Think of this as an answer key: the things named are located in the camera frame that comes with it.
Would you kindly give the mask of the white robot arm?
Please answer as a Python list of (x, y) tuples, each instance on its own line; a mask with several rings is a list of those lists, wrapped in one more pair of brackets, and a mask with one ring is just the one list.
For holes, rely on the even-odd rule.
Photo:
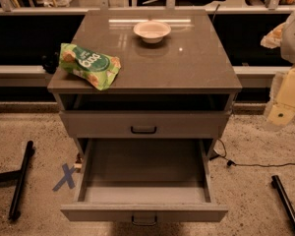
[(279, 47), (281, 57), (292, 64), (288, 72), (275, 74), (264, 112), (265, 126), (269, 130), (280, 130), (295, 117), (295, 11), (263, 37), (261, 46)]

